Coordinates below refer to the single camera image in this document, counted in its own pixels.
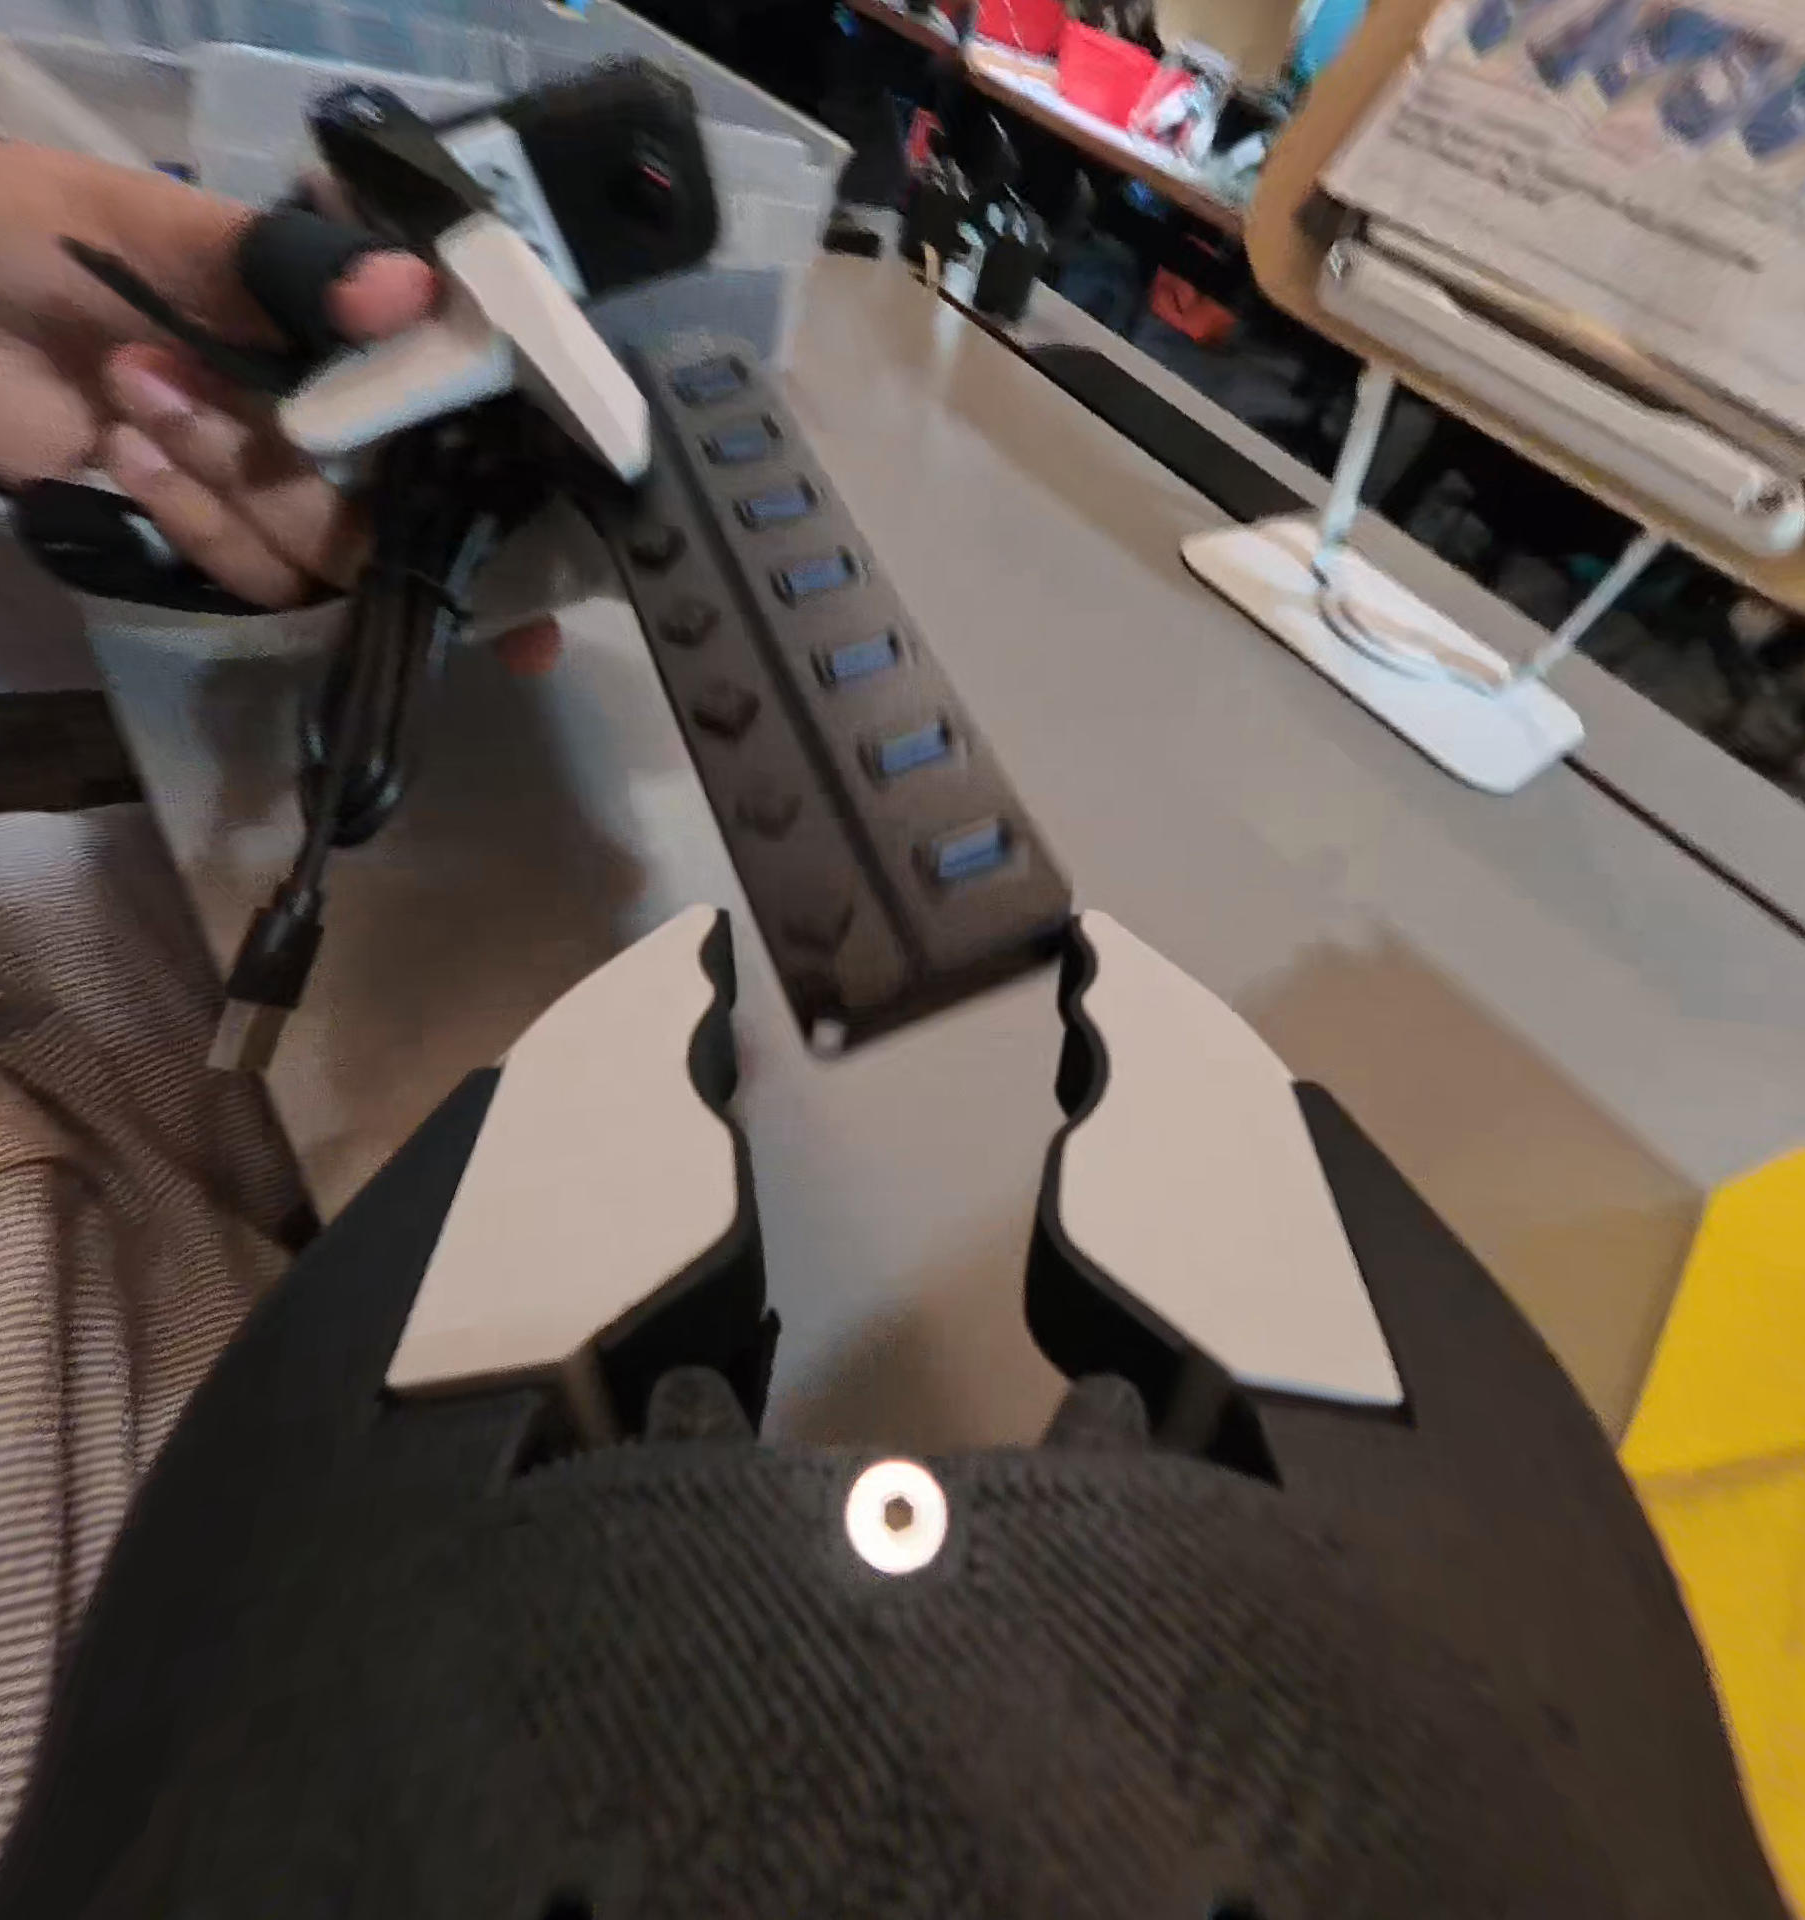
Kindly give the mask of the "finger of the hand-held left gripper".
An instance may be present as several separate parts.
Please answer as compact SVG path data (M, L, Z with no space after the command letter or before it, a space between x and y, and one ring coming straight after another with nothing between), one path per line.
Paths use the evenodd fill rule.
M501 219L463 219L436 265L513 356L516 386L624 484L651 475L651 407L543 258Z
M425 323L328 361L279 401L284 438L339 459L513 390L513 350L486 323Z

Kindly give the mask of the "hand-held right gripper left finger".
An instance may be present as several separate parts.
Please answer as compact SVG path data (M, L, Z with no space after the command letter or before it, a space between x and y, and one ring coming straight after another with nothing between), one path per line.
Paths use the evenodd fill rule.
M734 930L695 903L504 1052L383 1368L395 1401L552 1391L585 1444L645 1429L676 1368L761 1416L774 1346L731 1115Z

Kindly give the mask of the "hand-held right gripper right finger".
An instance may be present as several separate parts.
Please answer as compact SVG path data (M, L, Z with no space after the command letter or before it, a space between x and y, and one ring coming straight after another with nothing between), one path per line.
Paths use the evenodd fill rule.
M1386 1429L1408 1391L1295 1075L1220 996L1101 911L1059 966L1059 1128L1025 1328L1108 1380L1152 1444L1268 1444L1264 1404Z

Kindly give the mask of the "clear plastic bin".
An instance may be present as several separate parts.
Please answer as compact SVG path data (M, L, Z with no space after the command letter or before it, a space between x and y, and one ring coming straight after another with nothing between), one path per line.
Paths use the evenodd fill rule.
M443 118L604 61L652 61L695 92L712 270L755 303L734 329L779 358L847 143L619 3L0 3L0 130L269 204L312 164L303 109L343 82Z

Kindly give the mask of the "black usb hub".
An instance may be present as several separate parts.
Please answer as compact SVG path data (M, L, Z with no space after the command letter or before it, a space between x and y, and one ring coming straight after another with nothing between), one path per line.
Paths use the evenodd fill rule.
M594 522L797 1028L837 1055L1055 958L1073 890L742 344L627 352Z

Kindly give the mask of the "person's left hand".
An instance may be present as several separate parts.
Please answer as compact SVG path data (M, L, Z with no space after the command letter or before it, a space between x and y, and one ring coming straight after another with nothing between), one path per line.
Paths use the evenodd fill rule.
M249 225L148 168L0 139L0 492L103 478L209 583L288 613L358 586L361 505L284 443L257 390L66 249L118 261L218 344L287 352L237 274Z

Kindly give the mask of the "black charger dock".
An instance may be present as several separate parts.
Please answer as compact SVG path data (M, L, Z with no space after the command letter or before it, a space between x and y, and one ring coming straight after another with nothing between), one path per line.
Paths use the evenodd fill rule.
M898 255L915 277L943 285L955 270L967 265L979 246L970 222L973 207L970 179L952 162L929 159L910 176Z
M1050 262L1050 225L1017 192L1000 194L982 213L982 255L970 307L991 323L1019 326Z

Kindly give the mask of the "red plastic bin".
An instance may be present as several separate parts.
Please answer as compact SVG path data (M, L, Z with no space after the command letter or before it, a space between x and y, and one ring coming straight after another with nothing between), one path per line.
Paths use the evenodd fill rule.
M1055 92L1070 109L1125 125L1156 74L1156 54L1076 19L1059 25Z

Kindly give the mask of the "black office chair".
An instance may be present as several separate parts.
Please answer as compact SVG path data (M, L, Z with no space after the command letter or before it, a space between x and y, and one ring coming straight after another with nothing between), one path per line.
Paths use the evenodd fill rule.
M142 803L100 693L0 693L0 814Z

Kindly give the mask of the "person's striped shirt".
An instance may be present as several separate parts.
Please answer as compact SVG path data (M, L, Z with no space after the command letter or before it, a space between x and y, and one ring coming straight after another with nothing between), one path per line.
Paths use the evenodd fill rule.
M0 1856L96 1583L303 1194L142 805L0 814Z

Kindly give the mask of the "large yellow plastic bin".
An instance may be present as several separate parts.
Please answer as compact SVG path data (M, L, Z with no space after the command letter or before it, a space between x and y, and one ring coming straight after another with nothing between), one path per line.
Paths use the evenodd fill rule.
M1805 1918L1805 1146L1707 1200L1620 1456Z

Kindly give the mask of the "printed instruction sheet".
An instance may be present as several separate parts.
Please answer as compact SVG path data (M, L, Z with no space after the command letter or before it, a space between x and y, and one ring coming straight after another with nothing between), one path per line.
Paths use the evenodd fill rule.
M1447 3L1320 186L1805 444L1805 3Z

